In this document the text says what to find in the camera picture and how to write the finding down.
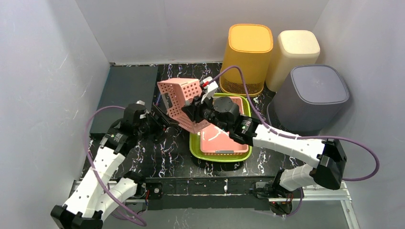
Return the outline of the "green plastic tray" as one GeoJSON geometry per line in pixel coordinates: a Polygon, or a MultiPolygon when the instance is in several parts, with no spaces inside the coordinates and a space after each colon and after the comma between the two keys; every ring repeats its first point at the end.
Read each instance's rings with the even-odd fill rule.
{"type": "MultiPolygon", "coordinates": [[[[247,115],[251,114],[249,102],[246,98],[225,93],[215,93],[213,96],[213,105],[208,107],[208,111],[213,111],[211,108],[215,108],[214,102],[220,97],[229,97],[233,103],[238,105],[239,114],[247,115]]],[[[204,115],[199,113],[201,110],[197,108],[197,105],[189,104],[182,108],[187,117],[192,122],[195,120],[203,120],[204,115]]],[[[222,112],[213,113],[213,119],[210,120],[210,124],[205,127],[197,127],[196,134],[190,133],[190,151],[199,158],[207,161],[214,162],[239,162],[246,160],[251,154],[251,147],[249,145],[242,145],[232,140],[229,136],[228,130],[235,129],[231,127],[233,124],[231,121],[236,121],[239,114],[236,117],[231,117],[233,113],[222,112]]]]}

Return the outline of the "orange slatted waste bin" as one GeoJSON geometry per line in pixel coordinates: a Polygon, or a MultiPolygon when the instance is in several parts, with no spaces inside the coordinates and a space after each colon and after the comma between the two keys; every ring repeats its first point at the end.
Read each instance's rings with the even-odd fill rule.
{"type": "Polygon", "coordinates": [[[230,66],[238,66],[244,75],[249,95],[260,95],[264,89],[273,44],[272,31],[265,25],[232,25],[220,72],[230,66]]]}

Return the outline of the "grey slatted waste bin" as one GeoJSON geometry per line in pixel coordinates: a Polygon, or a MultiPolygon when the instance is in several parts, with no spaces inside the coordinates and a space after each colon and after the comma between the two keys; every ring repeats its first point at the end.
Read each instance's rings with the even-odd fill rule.
{"type": "Polygon", "coordinates": [[[349,100],[345,81],[332,67],[294,67],[267,108],[270,125],[301,136],[318,135],[349,100]]]}

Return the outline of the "cream bin liner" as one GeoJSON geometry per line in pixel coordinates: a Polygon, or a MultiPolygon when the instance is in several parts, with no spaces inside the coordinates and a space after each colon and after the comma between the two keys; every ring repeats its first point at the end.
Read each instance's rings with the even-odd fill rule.
{"type": "Polygon", "coordinates": [[[277,92],[289,72],[296,66],[314,64],[320,46],[313,32],[307,30],[282,31],[276,40],[266,75],[266,86],[277,92]]]}

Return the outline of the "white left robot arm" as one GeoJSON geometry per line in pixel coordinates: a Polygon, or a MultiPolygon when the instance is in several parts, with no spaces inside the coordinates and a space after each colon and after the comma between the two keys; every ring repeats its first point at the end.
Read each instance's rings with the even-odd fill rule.
{"type": "Polygon", "coordinates": [[[50,215],[60,229],[100,229],[105,219],[124,202],[136,195],[145,184],[145,177],[129,171],[111,188],[107,188],[115,170],[131,149],[147,137],[155,141],[166,129],[178,122],[156,105],[148,111],[142,101],[124,108],[122,118],[111,124],[100,141],[95,158],[87,150],[90,168],[74,193],[62,205],[53,207],[50,215]]]}

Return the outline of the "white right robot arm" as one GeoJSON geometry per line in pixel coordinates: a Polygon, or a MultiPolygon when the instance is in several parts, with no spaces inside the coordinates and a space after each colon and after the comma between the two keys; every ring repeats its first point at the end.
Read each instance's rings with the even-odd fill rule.
{"type": "Polygon", "coordinates": [[[272,191],[290,193],[310,185],[330,190],[341,187],[347,158],[338,140],[305,139],[267,127],[259,119],[241,114],[239,106],[229,97],[205,101],[196,97],[181,110],[192,122],[207,121],[228,132],[239,144],[271,149],[304,162],[294,169],[280,170],[272,191]]]}

